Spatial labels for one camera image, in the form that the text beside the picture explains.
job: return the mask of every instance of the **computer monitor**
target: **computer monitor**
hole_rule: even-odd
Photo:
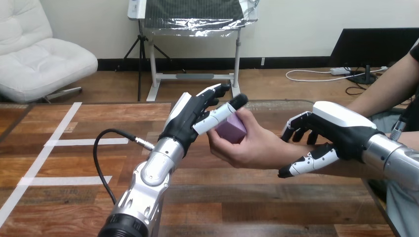
[[[330,57],[330,67],[391,66],[404,57],[419,39],[419,28],[343,29]]]

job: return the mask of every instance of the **wood grain tabletop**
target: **wood grain tabletop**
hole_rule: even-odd
[[[113,205],[103,185],[88,181],[97,178],[93,146],[60,142],[95,139],[102,130],[118,128],[155,143],[173,104],[78,106],[32,106],[0,140],[1,237],[97,236]],[[289,118],[312,104],[253,101],[247,108],[279,135]],[[148,153],[131,142],[99,146],[99,163],[116,197]],[[277,173],[232,168],[210,153],[206,135],[198,137],[166,192],[159,236],[394,236],[361,179],[280,179]]]

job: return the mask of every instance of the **robotic hand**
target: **robotic hand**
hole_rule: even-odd
[[[419,190],[419,153],[389,139],[367,118],[332,102],[320,101],[313,112],[291,118],[282,139],[298,142],[311,130],[307,144],[314,145],[318,135],[331,142],[317,147],[293,164],[279,170],[280,178],[288,178],[323,168],[338,159],[356,159],[399,182],[411,190]]]
[[[183,93],[172,109],[163,132],[154,146],[140,138],[135,142],[150,150],[147,160],[139,164],[125,193],[100,230],[99,237],[149,237],[162,210],[163,196],[171,175],[185,157],[189,146],[201,135],[248,102],[244,94],[206,112],[218,104],[230,85],[217,84],[197,96]]]

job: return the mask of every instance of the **gray pants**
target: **gray pants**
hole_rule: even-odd
[[[384,112],[370,119],[377,128],[390,133],[399,111]],[[387,214],[402,237],[419,237],[419,191],[412,191],[392,180],[387,185]]]

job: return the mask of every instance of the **purple foam block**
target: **purple foam block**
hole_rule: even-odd
[[[236,114],[230,115],[215,130],[220,137],[233,144],[239,143],[247,134],[245,126]]]

